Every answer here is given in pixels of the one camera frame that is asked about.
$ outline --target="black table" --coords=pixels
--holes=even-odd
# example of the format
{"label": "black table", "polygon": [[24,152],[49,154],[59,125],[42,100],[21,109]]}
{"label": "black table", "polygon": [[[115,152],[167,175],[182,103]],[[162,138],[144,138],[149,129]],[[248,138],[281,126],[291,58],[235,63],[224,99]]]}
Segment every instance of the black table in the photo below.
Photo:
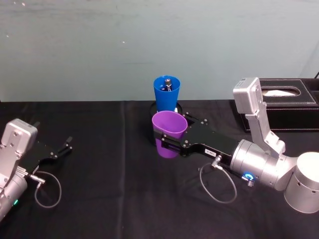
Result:
{"label": "black table", "polygon": [[[251,140],[229,101],[180,102],[207,118],[212,128]],[[221,205],[192,197],[184,181],[198,176],[209,159],[201,155],[162,159],[147,138],[151,102],[0,103],[0,130],[20,118],[40,121],[38,140],[59,147],[73,136],[62,167],[51,166],[62,184],[62,200],[51,210],[33,198],[29,184],[20,203],[0,223],[0,239],[317,239],[319,213],[298,213],[282,192],[248,188],[234,178],[238,198]],[[279,133],[288,156],[319,151],[319,133]],[[232,196],[219,172],[209,186],[216,197]]]}

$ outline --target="black tissue box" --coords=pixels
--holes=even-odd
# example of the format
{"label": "black tissue box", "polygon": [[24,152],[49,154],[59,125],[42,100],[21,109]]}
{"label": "black tissue box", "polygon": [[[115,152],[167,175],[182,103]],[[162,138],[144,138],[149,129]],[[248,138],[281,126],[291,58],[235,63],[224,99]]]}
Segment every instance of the black tissue box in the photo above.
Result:
{"label": "black tissue box", "polygon": [[[267,115],[272,131],[296,132],[319,131],[319,79],[260,79],[263,94],[279,90],[292,96],[265,96]],[[245,115],[238,114],[232,102],[235,115],[246,132],[249,124]]]}

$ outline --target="gray wall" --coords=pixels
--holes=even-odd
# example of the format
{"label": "gray wall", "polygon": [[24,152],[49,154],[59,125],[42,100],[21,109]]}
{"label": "gray wall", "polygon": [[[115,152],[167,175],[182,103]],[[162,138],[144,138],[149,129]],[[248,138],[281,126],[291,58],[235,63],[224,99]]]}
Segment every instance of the gray wall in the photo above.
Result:
{"label": "gray wall", "polygon": [[313,77],[318,42],[319,0],[0,0],[0,100],[151,100],[163,74],[229,99],[241,77]]}

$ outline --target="metal bracket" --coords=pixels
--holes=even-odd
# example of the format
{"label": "metal bracket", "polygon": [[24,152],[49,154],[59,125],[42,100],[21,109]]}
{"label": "metal bracket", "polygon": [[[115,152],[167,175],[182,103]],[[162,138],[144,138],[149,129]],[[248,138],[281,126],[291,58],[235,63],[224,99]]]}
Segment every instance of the metal bracket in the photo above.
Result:
{"label": "metal bracket", "polygon": [[233,90],[237,111],[245,114],[253,142],[275,159],[285,152],[285,143],[269,127],[266,102],[259,78],[243,78]]}

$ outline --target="plastic cup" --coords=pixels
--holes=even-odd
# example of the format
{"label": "plastic cup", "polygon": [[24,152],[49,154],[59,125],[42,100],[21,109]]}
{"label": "plastic cup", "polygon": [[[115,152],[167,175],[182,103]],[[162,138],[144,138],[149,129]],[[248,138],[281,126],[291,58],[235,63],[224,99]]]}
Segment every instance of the plastic cup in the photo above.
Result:
{"label": "plastic cup", "polygon": [[[165,79],[171,80],[172,91],[162,91]],[[161,76],[154,80],[154,92],[157,111],[174,111],[176,108],[180,81],[174,76]]]}
{"label": "plastic cup", "polygon": [[[181,139],[187,129],[187,120],[174,111],[161,111],[152,118],[153,128],[164,132],[168,136]],[[156,139],[156,148],[160,156],[164,158],[174,158],[177,152],[171,151],[161,146],[161,140]]]}

